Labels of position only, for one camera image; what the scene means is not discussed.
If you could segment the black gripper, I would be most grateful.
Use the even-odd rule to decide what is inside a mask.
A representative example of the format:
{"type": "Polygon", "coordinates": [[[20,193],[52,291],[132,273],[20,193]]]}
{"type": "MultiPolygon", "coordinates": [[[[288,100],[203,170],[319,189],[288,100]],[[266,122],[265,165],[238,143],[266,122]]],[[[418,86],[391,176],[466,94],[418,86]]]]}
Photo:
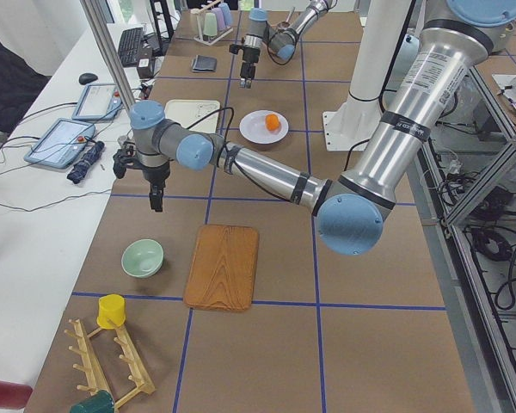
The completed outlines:
{"type": "Polygon", "coordinates": [[[239,52],[243,53],[240,87],[242,89],[250,89],[255,79],[255,65],[259,62],[261,49],[244,44],[231,44],[229,45],[229,52],[234,55],[237,55],[239,52]]]}
{"type": "Polygon", "coordinates": [[[122,179],[126,171],[140,170],[150,184],[150,208],[157,213],[163,211],[163,191],[170,175],[170,161],[161,154],[146,154],[135,144],[123,144],[113,156],[113,171],[122,179]]]}

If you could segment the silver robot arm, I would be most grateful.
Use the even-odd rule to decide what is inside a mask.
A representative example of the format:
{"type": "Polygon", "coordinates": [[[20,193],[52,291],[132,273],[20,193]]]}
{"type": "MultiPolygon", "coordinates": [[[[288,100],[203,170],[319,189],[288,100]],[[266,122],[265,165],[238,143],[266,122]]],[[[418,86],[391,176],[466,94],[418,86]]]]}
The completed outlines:
{"type": "Polygon", "coordinates": [[[286,65],[292,59],[297,43],[304,33],[335,5],[336,1],[310,1],[296,20],[288,22],[284,27],[280,23],[272,26],[268,22],[265,9],[253,8],[249,12],[248,30],[241,42],[229,46],[230,53],[243,54],[239,74],[240,87],[251,88],[262,46],[266,47],[267,55],[275,64],[286,65]]]}
{"type": "Polygon", "coordinates": [[[514,19],[516,1],[428,2],[414,62],[360,160],[334,181],[317,179],[216,134],[193,132],[167,119],[163,106],[152,100],[131,107],[133,139],[114,155],[114,173],[122,178],[129,169],[140,170],[150,184],[151,208],[161,211],[172,162],[191,170],[213,165],[276,198],[307,207],[331,250],[348,256],[365,253],[380,239],[396,204],[396,186],[450,96],[467,71],[488,58],[514,19]]]}

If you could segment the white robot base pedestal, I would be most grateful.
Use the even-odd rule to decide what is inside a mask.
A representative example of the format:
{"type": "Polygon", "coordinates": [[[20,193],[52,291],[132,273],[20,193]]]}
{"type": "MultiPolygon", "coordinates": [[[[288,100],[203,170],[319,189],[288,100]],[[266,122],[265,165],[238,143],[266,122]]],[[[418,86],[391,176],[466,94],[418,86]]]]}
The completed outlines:
{"type": "Polygon", "coordinates": [[[411,0],[370,2],[347,99],[337,111],[323,114],[328,151],[347,151],[375,132],[381,95],[414,8],[411,0]]]}

